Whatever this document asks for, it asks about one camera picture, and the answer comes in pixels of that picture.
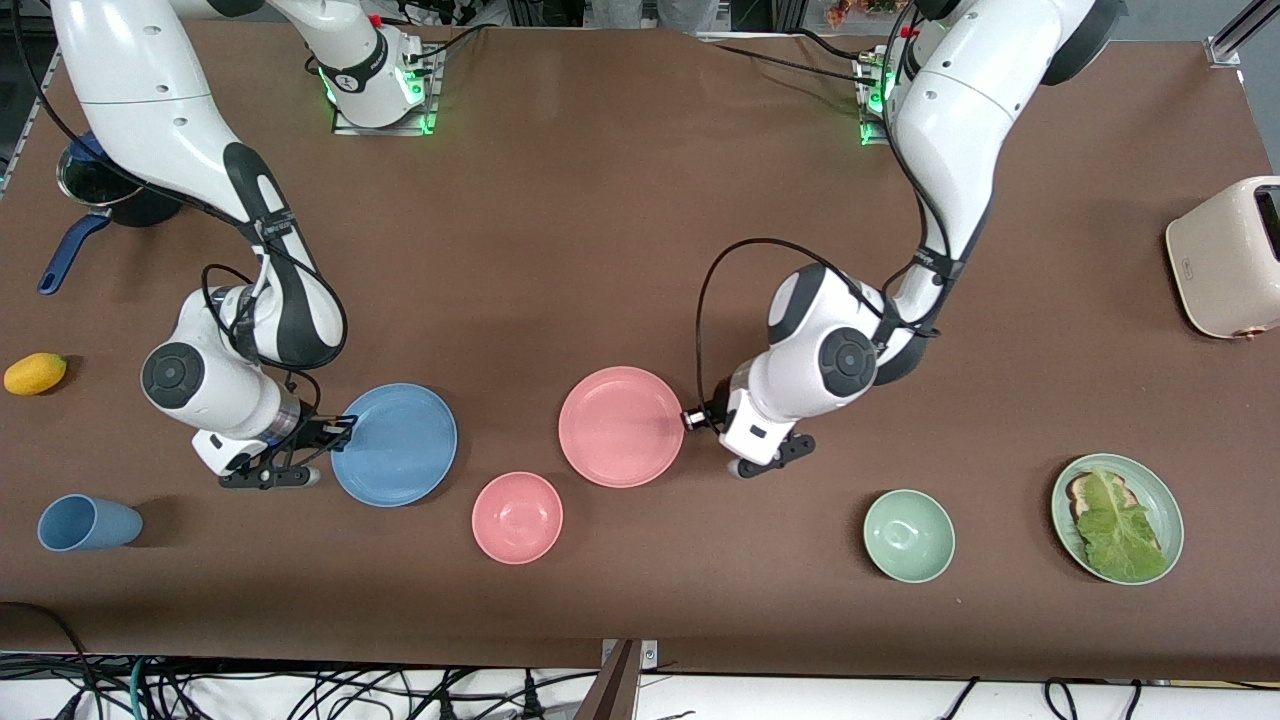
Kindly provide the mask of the blue plate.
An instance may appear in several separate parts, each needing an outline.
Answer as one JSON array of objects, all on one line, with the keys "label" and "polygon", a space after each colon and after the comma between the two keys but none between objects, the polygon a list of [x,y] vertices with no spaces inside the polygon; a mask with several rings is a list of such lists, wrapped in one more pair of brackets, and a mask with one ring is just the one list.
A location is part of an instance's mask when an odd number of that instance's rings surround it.
[{"label": "blue plate", "polygon": [[458,429],[447,402],[411,383],[380,386],[346,410],[357,421],[330,455],[342,489],[361,503],[402,507],[430,495],[454,461]]}]

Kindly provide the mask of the pink plate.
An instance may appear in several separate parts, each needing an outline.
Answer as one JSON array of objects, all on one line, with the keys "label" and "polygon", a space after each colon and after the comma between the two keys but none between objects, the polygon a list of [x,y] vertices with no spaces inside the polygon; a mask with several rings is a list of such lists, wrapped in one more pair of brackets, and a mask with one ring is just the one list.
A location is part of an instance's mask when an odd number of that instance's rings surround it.
[{"label": "pink plate", "polygon": [[582,378],[564,398],[558,439],[570,466],[605,488],[644,486],[664,474],[684,443],[682,407],[658,375],[609,366]]}]

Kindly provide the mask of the green bowl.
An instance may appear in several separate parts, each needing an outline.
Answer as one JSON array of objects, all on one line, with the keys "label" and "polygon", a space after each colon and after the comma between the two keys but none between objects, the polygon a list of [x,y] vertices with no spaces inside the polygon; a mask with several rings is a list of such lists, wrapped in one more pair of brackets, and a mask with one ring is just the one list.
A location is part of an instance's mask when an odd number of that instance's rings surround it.
[{"label": "green bowl", "polygon": [[861,538],[876,568],[908,584],[941,577],[956,551],[956,532],[942,505],[909,488],[887,491],[872,502]]}]

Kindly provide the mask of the small pink bowl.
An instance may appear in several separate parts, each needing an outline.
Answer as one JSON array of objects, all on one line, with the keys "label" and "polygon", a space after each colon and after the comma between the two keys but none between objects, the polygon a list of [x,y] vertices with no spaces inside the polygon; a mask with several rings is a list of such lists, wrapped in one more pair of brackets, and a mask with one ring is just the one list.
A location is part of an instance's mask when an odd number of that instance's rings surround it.
[{"label": "small pink bowl", "polygon": [[489,559],[525,565],[554,547],[563,520],[563,503],[549,480],[530,471],[511,471],[480,491],[471,528],[477,547]]}]

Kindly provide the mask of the yellow lemon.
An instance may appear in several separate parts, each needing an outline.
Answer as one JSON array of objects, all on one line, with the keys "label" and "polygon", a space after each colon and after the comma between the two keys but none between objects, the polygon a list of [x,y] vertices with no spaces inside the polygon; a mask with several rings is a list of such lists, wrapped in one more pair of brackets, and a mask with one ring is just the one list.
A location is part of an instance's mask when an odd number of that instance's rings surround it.
[{"label": "yellow lemon", "polygon": [[58,354],[31,354],[13,363],[3,377],[6,392],[14,396],[36,396],[55,388],[65,377],[68,361]]}]

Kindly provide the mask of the glass lid with blue knob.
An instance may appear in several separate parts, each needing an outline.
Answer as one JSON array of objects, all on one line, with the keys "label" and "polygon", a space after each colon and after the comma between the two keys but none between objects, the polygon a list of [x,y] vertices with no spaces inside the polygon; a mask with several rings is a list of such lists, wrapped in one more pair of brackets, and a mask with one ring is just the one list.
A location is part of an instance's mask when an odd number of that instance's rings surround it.
[{"label": "glass lid with blue knob", "polygon": [[92,132],[78,136],[64,149],[56,168],[63,193],[86,206],[106,208],[137,195],[141,187],[116,173]]}]

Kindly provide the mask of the toasted bread slice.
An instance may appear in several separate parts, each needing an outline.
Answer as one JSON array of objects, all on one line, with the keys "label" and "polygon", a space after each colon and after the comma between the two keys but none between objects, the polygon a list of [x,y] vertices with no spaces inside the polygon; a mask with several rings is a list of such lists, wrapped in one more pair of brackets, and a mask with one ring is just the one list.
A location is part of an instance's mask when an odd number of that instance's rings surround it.
[{"label": "toasted bread slice", "polygon": [[1133,509],[1140,505],[1137,495],[1129,488],[1126,479],[1114,471],[1092,470],[1073,478],[1066,488],[1068,502],[1071,519],[1079,521],[1091,510],[1088,491],[1096,482],[1106,491],[1105,500],[1111,500],[1114,495],[1120,498],[1121,509]]}]

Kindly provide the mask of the green lettuce leaf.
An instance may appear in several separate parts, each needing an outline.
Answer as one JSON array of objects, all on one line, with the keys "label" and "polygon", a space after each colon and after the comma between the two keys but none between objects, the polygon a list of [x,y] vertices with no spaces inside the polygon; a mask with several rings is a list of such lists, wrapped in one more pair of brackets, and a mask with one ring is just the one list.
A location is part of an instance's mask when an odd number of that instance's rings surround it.
[{"label": "green lettuce leaf", "polygon": [[1085,565],[1101,577],[1120,583],[1146,583],[1162,575],[1169,561],[1142,503],[1121,509],[1114,495],[1096,482],[1089,491],[1091,510],[1079,521],[1076,532],[1085,552]]}]

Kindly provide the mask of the green plate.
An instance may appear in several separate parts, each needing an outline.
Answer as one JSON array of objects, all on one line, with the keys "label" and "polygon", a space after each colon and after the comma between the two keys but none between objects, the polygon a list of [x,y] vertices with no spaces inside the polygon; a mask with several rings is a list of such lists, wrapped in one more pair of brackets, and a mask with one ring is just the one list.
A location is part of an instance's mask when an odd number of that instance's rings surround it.
[{"label": "green plate", "polygon": [[[1169,561],[1167,570],[1146,583],[1120,583],[1106,579],[1085,565],[1085,552],[1066,496],[1069,482],[1092,470],[1114,471],[1126,479],[1139,502],[1147,507],[1148,519]],[[1071,460],[1059,474],[1050,493],[1050,518],[1053,532],[1068,555],[1093,577],[1120,585],[1148,585],[1166,577],[1178,565],[1185,546],[1185,524],[1181,509],[1170,488],[1146,465],[1116,454],[1091,454]]]}]

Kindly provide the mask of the orange flower bunch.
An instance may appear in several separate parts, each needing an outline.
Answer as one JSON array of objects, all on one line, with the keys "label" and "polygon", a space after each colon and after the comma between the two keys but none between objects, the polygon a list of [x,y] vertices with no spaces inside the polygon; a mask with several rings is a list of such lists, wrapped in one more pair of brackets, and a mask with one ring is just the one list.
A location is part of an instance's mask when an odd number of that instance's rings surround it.
[{"label": "orange flower bunch", "polygon": [[838,29],[849,22],[881,22],[893,19],[910,0],[829,0],[826,23]]}]

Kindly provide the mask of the beige toaster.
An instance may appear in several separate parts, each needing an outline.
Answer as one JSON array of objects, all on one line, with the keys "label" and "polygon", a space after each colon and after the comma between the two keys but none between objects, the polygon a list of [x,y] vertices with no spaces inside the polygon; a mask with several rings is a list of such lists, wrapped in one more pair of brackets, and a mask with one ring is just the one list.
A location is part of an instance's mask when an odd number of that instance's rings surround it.
[{"label": "beige toaster", "polygon": [[1165,243],[1183,311],[1201,334],[1280,329],[1280,176],[1228,186],[1171,222]]}]

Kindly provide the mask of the metal clamp bracket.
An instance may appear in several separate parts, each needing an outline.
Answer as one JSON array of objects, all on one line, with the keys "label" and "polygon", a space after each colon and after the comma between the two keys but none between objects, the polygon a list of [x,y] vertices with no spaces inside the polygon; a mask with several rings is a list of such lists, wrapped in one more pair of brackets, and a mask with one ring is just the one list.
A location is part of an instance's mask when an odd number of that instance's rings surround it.
[{"label": "metal clamp bracket", "polygon": [[[620,643],[618,639],[604,639],[602,642],[602,659],[600,659],[602,667],[604,667],[608,664],[609,657],[618,643]],[[640,669],[643,671],[657,670],[659,662],[658,641],[644,639],[644,641],[636,641],[635,644],[639,647]]]}]

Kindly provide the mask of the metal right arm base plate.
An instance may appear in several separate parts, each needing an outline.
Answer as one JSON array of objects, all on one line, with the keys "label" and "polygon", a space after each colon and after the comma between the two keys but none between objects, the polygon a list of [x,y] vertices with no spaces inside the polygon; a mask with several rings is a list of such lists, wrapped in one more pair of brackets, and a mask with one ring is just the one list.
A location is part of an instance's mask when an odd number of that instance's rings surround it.
[{"label": "metal right arm base plate", "polygon": [[404,113],[384,126],[361,126],[352,120],[340,105],[337,92],[326,86],[326,99],[332,109],[332,132],[348,136],[390,136],[419,137],[435,132],[442,91],[445,78],[445,61],[439,56],[411,61],[388,70],[385,77],[393,79],[396,91],[392,95],[375,94],[374,99],[383,106],[403,109]]}]

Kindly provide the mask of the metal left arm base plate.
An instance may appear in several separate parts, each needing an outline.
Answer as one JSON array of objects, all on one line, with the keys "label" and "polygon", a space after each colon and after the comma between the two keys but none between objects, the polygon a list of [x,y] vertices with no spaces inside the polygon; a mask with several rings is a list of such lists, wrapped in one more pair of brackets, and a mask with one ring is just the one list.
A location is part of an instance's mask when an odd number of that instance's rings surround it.
[{"label": "metal left arm base plate", "polygon": [[887,145],[890,100],[896,87],[896,70],[888,59],[887,45],[858,54],[852,61],[854,77],[868,81],[856,94],[861,145]]}]

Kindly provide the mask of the aluminium frame profile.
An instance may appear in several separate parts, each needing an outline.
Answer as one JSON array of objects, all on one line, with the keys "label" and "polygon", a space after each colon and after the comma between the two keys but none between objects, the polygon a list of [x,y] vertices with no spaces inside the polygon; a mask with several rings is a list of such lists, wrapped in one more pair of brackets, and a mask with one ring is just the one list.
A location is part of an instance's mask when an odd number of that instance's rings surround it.
[{"label": "aluminium frame profile", "polygon": [[1239,51],[1276,17],[1280,17],[1280,0],[1249,0],[1221,29],[1204,40],[1210,65],[1238,67]]}]

